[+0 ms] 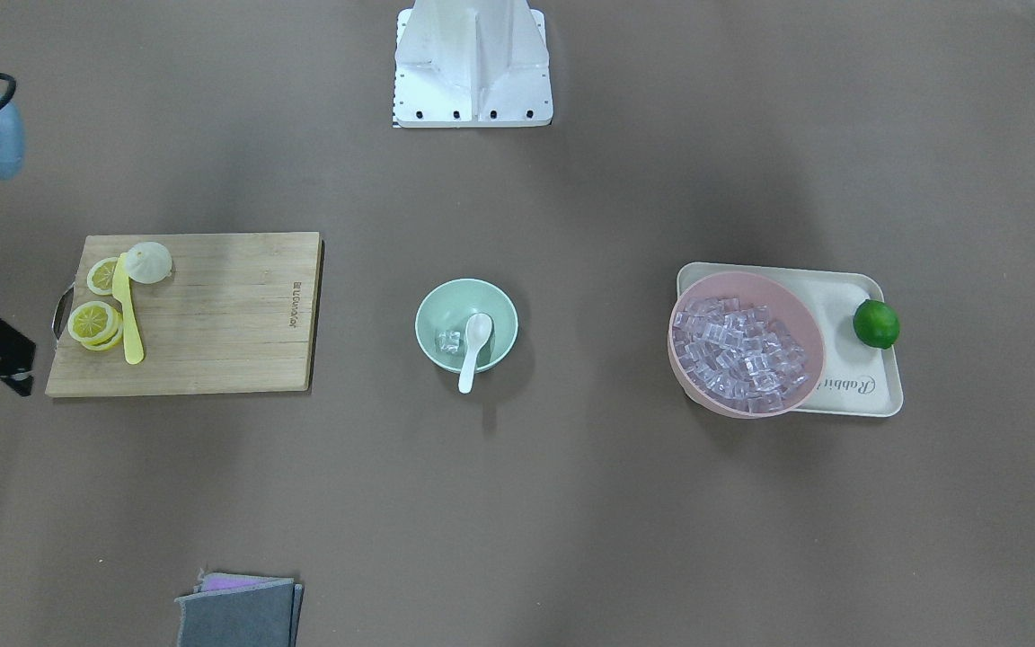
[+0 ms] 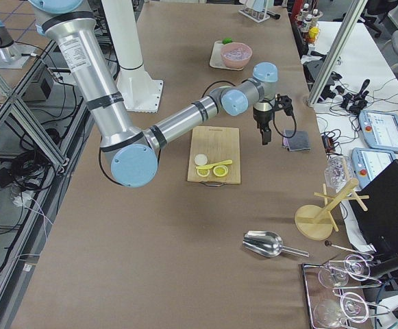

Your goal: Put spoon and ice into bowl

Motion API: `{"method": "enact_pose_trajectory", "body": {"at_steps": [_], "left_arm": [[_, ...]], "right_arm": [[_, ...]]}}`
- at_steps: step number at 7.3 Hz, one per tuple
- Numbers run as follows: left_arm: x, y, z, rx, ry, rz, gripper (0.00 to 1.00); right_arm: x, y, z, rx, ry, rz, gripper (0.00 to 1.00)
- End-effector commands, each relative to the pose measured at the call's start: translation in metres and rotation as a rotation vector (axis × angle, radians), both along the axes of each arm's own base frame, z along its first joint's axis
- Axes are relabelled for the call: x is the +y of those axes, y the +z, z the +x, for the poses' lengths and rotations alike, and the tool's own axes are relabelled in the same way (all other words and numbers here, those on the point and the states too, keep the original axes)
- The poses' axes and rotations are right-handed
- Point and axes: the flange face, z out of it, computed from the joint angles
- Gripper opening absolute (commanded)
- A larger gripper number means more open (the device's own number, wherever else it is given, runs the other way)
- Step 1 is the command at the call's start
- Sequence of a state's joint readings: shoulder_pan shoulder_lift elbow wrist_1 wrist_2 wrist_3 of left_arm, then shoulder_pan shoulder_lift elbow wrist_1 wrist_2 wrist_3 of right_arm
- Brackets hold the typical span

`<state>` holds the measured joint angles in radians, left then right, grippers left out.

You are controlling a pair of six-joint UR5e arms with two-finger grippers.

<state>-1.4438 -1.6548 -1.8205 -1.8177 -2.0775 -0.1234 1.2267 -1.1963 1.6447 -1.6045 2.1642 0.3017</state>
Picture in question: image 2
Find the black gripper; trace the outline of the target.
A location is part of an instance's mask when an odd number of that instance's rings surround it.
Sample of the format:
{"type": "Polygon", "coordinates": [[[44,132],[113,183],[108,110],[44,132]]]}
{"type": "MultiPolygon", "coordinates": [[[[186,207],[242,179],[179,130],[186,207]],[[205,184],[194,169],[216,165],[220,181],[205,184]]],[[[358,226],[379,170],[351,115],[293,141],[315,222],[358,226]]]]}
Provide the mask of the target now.
{"type": "Polygon", "coordinates": [[[262,111],[254,108],[253,118],[257,123],[257,128],[260,130],[262,145],[268,145],[271,142],[271,129],[269,127],[269,122],[274,118],[274,111],[262,111]]]}

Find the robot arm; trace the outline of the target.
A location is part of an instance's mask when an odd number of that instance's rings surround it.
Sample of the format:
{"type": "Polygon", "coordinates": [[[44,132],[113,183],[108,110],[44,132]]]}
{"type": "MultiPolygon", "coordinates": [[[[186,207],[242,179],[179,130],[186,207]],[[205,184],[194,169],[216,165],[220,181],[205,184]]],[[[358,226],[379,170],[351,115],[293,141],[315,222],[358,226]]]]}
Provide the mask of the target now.
{"type": "Polygon", "coordinates": [[[220,110],[236,116],[250,106],[275,96],[277,67],[270,62],[255,65],[253,75],[241,85],[218,88],[183,110],[146,130],[128,116],[125,101],[94,34],[95,18],[87,1],[32,1],[38,31],[57,42],[101,133],[100,149],[110,162],[118,184],[140,187],[158,170],[155,151],[194,127],[215,117],[220,110]]]}

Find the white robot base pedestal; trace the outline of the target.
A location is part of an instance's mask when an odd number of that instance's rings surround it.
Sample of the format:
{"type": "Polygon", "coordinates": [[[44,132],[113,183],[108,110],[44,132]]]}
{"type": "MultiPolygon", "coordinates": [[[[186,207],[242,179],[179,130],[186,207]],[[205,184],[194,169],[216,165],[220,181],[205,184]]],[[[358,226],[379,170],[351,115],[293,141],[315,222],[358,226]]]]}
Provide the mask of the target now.
{"type": "Polygon", "coordinates": [[[131,1],[102,2],[120,72],[116,80],[130,112],[156,113],[164,82],[154,80],[145,69],[131,1]]]}

